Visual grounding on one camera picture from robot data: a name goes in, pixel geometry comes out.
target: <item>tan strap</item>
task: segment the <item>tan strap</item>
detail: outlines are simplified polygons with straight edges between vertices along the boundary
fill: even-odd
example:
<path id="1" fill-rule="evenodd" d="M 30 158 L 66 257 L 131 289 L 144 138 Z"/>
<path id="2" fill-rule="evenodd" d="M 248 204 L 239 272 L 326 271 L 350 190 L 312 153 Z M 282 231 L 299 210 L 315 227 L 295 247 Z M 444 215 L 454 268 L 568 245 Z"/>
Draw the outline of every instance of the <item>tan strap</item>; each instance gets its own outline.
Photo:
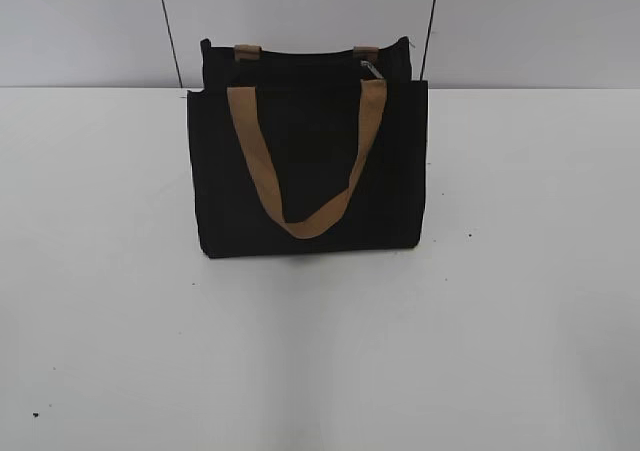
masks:
<path id="1" fill-rule="evenodd" d="M 378 60 L 378 51 L 379 48 L 373 46 L 356 46 L 353 48 L 353 57 L 375 63 Z"/>
<path id="2" fill-rule="evenodd" d="M 315 238 L 336 224 L 347 210 L 358 184 L 369 150 L 378 134 L 387 100 L 386 81 L 377 79 L 361 83 L 358 154 L 349 175 L 349 186 L 299 223 L 285 222 L 282 214 L 278 176 L 258 122 L 255 87 L 227 89 L 233 125 L 260 202 L 269 217 L 296 238 Z"/>
<path id="3" fill-rule="evenodd" d="M 236 61 L 250 60 L 257 61 L 260 59 L 262 48 L 252 44 L 238 44 L 233 47 L 233 53 Z"/>

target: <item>zipper pull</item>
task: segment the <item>zipper pull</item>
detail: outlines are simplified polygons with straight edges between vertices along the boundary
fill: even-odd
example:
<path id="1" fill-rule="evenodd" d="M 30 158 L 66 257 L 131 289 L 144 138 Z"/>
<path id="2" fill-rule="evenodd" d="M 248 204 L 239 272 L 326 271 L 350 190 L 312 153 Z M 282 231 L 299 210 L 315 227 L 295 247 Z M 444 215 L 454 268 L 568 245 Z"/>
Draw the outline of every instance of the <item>zipper pull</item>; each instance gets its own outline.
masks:
<path id="1" fill-rule="evenodd" d="M 384 76 L 380 74 L 380 71 L 378 71 L 376 67 L 373 64 L 371 64 L 369 61 L 360 61 L 360 66 L 362 66 L 363 68 L 367 68 L 369 71 L 371 71 L 371 74 L 373 74 L 376 78 L 384 79 Z"/>

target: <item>black canvas bag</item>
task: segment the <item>black canvas bag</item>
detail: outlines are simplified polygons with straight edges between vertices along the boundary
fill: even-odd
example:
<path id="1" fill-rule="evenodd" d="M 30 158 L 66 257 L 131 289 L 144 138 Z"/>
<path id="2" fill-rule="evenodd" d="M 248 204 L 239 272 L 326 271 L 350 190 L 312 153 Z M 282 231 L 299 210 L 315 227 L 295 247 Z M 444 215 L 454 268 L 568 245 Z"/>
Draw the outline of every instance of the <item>black canvas bag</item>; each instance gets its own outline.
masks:
<path id="1" fill-rule="evenodd" d="M 205 88 L 188 93 L 187 108 L 207 256 L 418 244 L 434 8 L 419 81 L 406 38 L 321 55 L 201 43 Z"/>

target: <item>gray wall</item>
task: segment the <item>gray wall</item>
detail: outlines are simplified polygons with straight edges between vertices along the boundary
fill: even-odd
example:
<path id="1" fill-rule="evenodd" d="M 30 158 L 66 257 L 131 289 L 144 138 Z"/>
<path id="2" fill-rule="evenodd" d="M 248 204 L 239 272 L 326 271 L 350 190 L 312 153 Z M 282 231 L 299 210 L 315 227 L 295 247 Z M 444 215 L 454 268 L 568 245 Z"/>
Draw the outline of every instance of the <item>gray wall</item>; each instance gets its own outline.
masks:
<path id="1" fill-rule="evenodd" d="M 186 86 L 198 41 L 384 45 L 419 64 L 430 0 L 166 0 Z M 439 0 L 435 87 L 640 87 L 640 0 Z M 177 86 L 160 0 L 0 0 L 0 86 Z"/>

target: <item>white surface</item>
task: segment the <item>white surface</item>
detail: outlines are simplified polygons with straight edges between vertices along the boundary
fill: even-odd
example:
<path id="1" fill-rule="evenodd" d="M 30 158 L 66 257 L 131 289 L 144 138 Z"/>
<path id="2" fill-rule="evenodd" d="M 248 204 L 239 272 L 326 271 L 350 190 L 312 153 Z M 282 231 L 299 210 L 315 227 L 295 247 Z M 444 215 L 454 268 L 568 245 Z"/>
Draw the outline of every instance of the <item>white surface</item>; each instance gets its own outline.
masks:
<path id="1" fill-rule="evenodd" d="M 180 71 L 202 86 L 199 42 L 259 44 L 271 51 L 331 52 L 387 46 L 407 35 L 414 71 L 422 59 L 431 0 L 166 0 Z"/>
<path id="2" fill-rule="evenodd" d="M 0 0 L 0 86 L 177 86 L 160 0 Z"/>
<path id="3" fill-rule="evenodd" d="M 418 249 L 222 261 L 182 94 L 0 90 L 0 449 L 637 449 L 640 92 L 434 91 Z"/>
<path id="4" fill-rule="evenodd" d="M 438 0 L 433 85 L 640 87 L 640 0 Z"/>

